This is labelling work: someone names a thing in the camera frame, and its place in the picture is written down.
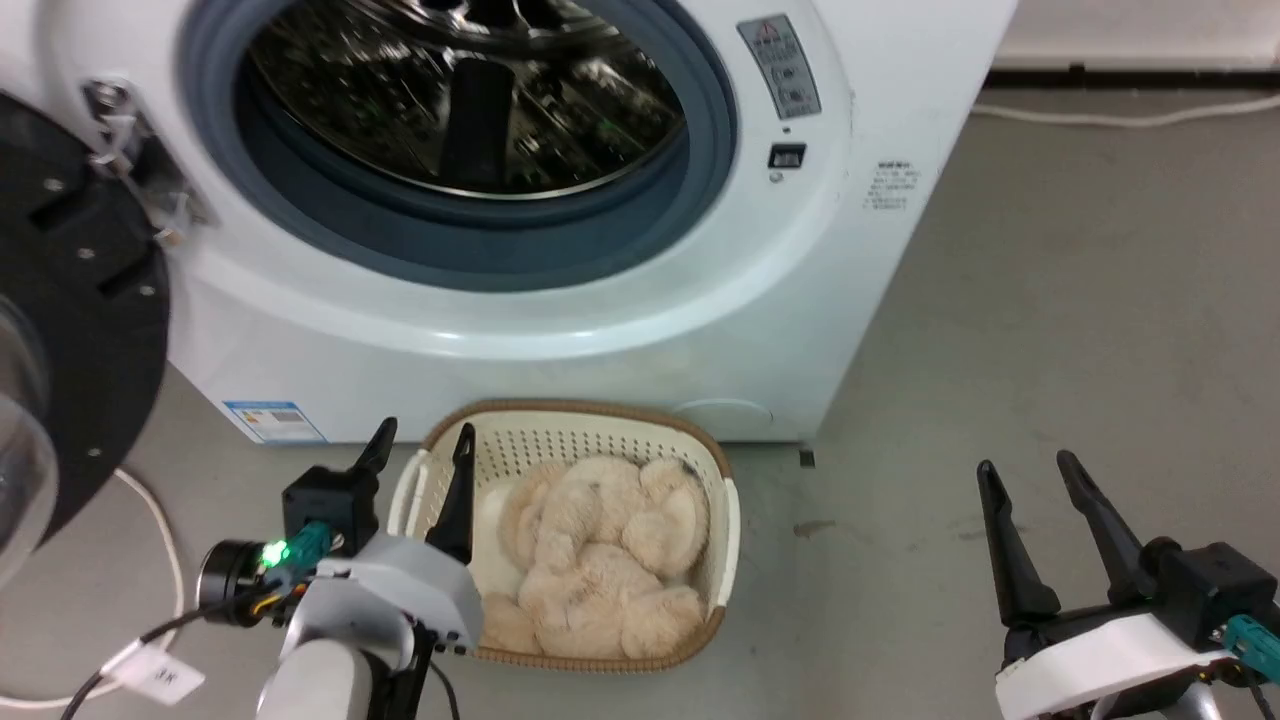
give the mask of transparent plastic cover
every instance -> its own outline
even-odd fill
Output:
[[[40,421],[49,382],[20,313],[0,297],[0,585],[40,543],[58,498],[58,455]]]

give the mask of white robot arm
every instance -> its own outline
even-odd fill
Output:
[[[375,536],[353,559],[320,562],[257,717],[412,720],[436,644],[471,648],[483,629],[465,565],[412,538]]]
[[[1108,720],[1146,712],[1221,720],[1208,683],[1251,687],[1280,669],[1276,578],[1226,543],[1184,551],[1142,546],[1069,451],[1057,465],[1089,523],[1111,587],[1108,603],[1062,612],[1012,523],[996,473],[978,466],[987,542],[1005,635],[996,700],[1006,720]]]
[[[352,468],[312,468],[291,484],[288,541],[224,541],[205,559],[198,603],[225,607],[211,621],[288,628],[260,720],[413,720],[431,653],[466,652],[480,639],[484,614],[467,570],[475,430],[462,430],[425,542],[378,532],[372,497],[394,434],[388,419]]]

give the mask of front-loading washing machine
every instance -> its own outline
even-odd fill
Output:
[[[1015,3],[9,0],[0,91],[146,206],[169,359],[257,442],[493,397],[795,441]]]

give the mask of warning label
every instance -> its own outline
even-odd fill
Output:
[[[876,164],[872,186],[863,208],[867,210],[906,210],[920,183],[920,170],[908,160],[881,160]]]
[[[265,443],[325,442],[320,430],[293,402],[224,402]]]

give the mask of green led light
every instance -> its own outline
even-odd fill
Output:
[[[282,560],[289,556],[289,543],[275,541],[262,548],[262,565],[275,568]]]

